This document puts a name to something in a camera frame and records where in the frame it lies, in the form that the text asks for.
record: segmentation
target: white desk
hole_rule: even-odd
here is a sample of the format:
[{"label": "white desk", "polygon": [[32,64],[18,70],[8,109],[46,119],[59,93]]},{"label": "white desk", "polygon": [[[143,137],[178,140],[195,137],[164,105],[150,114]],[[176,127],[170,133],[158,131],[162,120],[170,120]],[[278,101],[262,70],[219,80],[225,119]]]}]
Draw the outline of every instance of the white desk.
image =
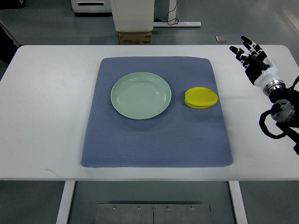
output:
[{"label": "white desk", "polygon": [[[262,46],[289,87],[299,68],[284,46]],[[85,129],[100,62],[116,56],[194,56],[211,61],[234,162],[223,168],[85,168]],[[247,79],[229,45],[23,46],[0,82],[2,180],[299,180],[288,137],[258,125],[272,103]],[[279,133],[269,119],[268,128]]]}]

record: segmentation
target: power cord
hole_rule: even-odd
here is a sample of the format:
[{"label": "power cord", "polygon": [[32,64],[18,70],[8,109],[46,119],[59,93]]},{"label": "power cord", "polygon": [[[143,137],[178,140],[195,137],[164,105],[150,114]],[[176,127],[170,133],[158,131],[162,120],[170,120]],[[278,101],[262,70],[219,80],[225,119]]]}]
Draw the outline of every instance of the power cord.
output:
[{"label": "power cord", "polygon": [[[173,12],[174,10],[176,10],[177,5],[178,5],[178,1],[177,1],[176,5],[175,5],[174,9],[168,12],[167,18],[169,16],[169,13]],[[167,23],[169,26],[172,26],[174,24],[178,24],[179,20],[177,18],[174,18],[173,20],[162,21],[160,19],[155,18],[154,22],[163,22],[163,23]]]}]

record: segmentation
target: table leg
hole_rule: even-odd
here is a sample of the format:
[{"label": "table leg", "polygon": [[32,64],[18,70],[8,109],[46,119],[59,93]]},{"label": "table leg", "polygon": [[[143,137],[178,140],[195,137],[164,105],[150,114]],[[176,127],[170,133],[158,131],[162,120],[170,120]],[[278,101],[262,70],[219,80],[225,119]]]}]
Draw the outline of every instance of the table leg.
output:
[{"label": "table leg", "polygon": [[235,220],[237,224],[247,224],[245,208],[243,204],[241,189],[238,181],[229,181],[230,195],[232,197]]},{"label": "table leg", "polygon": [[181,22],[176,23],[178,0],[169,1],[168,22],[154,22],[154,27],[201,27],[201,22]]},{"label": "table leg", "polygon": [[71,201],[75,189],[75,181],[66,181],[62,193],[56,224],[67,224],[71,209]]}]

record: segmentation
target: black cable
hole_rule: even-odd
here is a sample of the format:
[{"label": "black cable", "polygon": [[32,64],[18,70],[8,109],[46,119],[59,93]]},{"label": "black cable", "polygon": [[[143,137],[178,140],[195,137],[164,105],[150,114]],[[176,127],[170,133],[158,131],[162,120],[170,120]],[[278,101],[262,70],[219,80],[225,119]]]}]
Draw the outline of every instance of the black cable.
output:
[{"label": "black cable", "polygon": [[[178,1],[177,1],[176,5],[175,5],[174,9],[168,12],[167,18],[169,17],[169,13],[173,12],[174,10],[176,10],[177,5],[178,5]],[[172,26],[172,25],[178,24],[179,20],[177,18],[174,18],[173,20],[161,21],[160,19],[156,18],[155,22],[163,22],[163,23],[167,23],[169,26]]]},{"label": "black cable", "polygon": [[299,82],[299,76],[295,79],[294,84],[289,88],[289,90],[293,90],[295,88],[295,85]]},{"label": "black cable", "polygon": [[264,113],[262,113],[260,120],[258,122],[258,124],[261,127],[262,132],[264,132],[265,135],[267,135],[268,137],[273,138],[273,139],[280,139],[280,138],[283,138],[286,136],[285,133],[281,133],[279,135],[274,135],[274,134],[270,133],[265,124],[266,117],[272,113],[277,113],[278,111],[279,111],[278,108],[272,108],[271,110],[265,111]]}]

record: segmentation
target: robot finger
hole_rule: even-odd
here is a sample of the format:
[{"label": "robot finger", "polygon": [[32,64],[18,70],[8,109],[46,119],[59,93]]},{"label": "robot finger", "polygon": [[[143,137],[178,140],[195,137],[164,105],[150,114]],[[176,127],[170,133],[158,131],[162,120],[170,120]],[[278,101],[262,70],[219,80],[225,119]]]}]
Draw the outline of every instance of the robot finger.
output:
[{"label": "robot finger", "polygon": [[252,56],[258,58],[261,61],[263,61],[267,57],[267,54],[258,44],[254,43],[245,36],[241,36],[241,39],[244,41],[243,45],[249,50]]},{"label": "robot finger", "polygon": [[245,53],[241,48],[236,48],[234,46],[231,46],[229,48],[234,54],[236,54],[236,59],[243,65],[244,68],[248,68],[249,66],[249,61],[248,57],[249,55]]}]

